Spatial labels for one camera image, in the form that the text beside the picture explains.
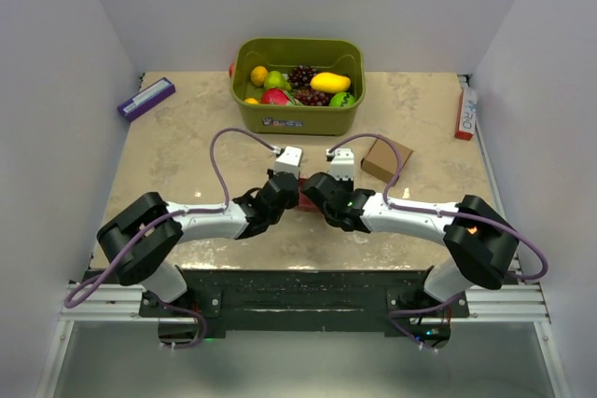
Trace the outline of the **yellow mango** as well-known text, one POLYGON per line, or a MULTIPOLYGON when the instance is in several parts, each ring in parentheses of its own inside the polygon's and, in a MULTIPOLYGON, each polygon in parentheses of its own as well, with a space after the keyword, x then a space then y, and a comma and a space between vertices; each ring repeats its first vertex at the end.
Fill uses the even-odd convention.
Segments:
POLYGON ((347 91, 351 84, 349 77, 330 72, 318 73, 310 82, 312 89, 333 94, 347 91))

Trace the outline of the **brown cardboard box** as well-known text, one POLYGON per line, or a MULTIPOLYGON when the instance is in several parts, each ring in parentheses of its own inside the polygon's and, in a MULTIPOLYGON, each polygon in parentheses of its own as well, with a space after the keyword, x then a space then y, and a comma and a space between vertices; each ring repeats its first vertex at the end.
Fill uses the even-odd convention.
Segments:
POLYGON ((377 135, 361 159, 360 168, 364 173, 394 186, 396 172, 403 171, 413 153, 411 148, 377 135))

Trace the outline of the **red white toothpaste box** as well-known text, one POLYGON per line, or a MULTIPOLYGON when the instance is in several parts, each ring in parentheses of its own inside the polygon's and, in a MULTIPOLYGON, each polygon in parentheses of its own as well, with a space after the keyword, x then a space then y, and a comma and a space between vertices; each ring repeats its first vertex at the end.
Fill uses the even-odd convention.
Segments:
POLYGON ((470 141, 476 129, 478 95, 470 87, 462 88, 459 99, 454 137, 470 141))

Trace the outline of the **dark grape bunch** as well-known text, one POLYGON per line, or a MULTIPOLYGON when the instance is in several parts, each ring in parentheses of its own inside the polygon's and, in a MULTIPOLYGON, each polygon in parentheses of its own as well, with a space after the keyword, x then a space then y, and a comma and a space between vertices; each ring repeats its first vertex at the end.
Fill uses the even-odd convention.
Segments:
POLYGON ((312 79, 318 73, 317 68, 309 65, 298 65, 288 74, 288 82, 292 89, 305 89, 311 85, 312 79))
POLYGON ((304 106, 328 106, 333 94, 305 88, 297 89, 293 97, 304 106))

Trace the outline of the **dark grape bunch front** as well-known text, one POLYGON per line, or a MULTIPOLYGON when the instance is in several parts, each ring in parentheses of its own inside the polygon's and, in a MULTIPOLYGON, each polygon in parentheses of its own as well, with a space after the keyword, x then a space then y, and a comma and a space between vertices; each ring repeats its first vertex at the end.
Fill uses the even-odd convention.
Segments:
POLYGON ((305 88, 297 89, 293 97, 304 106, 328 106, 333 94, 305 88))

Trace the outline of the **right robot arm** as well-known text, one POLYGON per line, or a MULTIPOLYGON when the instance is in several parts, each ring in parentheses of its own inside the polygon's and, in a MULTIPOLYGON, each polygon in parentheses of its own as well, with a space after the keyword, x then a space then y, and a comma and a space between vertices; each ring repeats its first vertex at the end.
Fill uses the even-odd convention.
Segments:
POLYGON ((450 258, 424 274, 415 295, 417 309, 428 317, 438 316, 449 299, 472 286, 501 289, 519 245, 511 225, 474 195, 447 203, 387 199, 370 189, 350 190, 324 172, 312 175, 300 191, 330 226, 406 235, 447 248, 450 258))

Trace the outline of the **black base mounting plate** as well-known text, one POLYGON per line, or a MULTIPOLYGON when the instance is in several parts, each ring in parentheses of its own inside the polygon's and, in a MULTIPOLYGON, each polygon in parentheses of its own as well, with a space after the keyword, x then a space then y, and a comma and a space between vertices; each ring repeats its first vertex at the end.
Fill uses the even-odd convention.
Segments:
POLYGON ((178 309, 198 311, 207 337, 232 331, 411 331, 439 347, 450 324, 469 315, 465 295, 444 309, 423 293, 423 270, 185 270, 178 309))

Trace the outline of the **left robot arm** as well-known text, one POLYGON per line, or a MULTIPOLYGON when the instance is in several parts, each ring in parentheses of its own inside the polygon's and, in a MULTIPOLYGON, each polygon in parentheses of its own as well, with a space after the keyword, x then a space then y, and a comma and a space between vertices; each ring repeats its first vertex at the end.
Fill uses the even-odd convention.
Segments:
POLYGON ((166 260, 175 245, 194 240, 243 240, 264 233, 299 204, 299 180, 277 172, 264 186, 248 190, 229 205, 195 207, 142 195, 105 224, 97 241, 122 286, 140 284, 173 316, 193 305, 182 271, 166 260))

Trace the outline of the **green pear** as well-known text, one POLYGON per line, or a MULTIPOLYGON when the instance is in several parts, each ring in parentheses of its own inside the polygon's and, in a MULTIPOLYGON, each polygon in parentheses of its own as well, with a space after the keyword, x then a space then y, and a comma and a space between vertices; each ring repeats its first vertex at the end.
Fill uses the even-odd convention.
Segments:
POLYGON ((279 71, 270 71, 264 78, 263 87, 268 89, 282 89, 291 90, 290 83, 285 78, 285 75, 279 71))

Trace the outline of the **purple rectangular box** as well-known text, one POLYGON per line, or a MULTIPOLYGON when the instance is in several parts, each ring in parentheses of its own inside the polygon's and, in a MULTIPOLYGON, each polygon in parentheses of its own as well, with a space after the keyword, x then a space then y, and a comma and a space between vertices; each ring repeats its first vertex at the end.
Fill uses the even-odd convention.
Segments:
POLYGON ((163 77, 117 107, 118 113, 129 123, 176 93, 175 85, 163 77))

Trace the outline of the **olive green plastic tub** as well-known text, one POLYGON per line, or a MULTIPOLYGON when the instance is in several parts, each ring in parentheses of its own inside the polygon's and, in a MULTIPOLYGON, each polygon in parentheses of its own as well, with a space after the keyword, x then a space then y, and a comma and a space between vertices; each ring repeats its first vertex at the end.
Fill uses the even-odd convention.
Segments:
POLYGON ((338 136, 365 98, 364 59, 339 39, 259 37, 240 46, 231 96, 253 132, 338 136))

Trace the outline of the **pink paper box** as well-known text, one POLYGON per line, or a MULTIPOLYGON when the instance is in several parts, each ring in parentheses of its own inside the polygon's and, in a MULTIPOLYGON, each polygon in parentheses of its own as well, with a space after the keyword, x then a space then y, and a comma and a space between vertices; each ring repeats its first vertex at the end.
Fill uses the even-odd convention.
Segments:
POLYGON ((312 201, 302 192, 302 187, 307 181, 306 178, 300 177, 298 179, 298 206, 297 209, 303 212, 318 212, 318 208, 312 203, 312 201))

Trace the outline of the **dark grape bunch back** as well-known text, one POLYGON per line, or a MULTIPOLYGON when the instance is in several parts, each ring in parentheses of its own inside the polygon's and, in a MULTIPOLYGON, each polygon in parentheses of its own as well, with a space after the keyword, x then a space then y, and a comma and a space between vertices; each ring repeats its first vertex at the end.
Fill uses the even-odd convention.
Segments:
POLYGON ((288 74, 288 82, 292 89, 305 89, 311 85, 312 79, 318 73, 317 68, 309 65, 298 65, 288 74))

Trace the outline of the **green lime fruit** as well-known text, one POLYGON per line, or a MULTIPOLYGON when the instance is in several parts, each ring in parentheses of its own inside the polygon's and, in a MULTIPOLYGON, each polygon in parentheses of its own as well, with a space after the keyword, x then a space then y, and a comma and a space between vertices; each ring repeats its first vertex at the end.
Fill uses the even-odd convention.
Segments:
POLYGON ((329 107, 344 108, 353 105, 356 102, 355 96, 352 93, 339 92, 335 94, 329 102, 329 107))

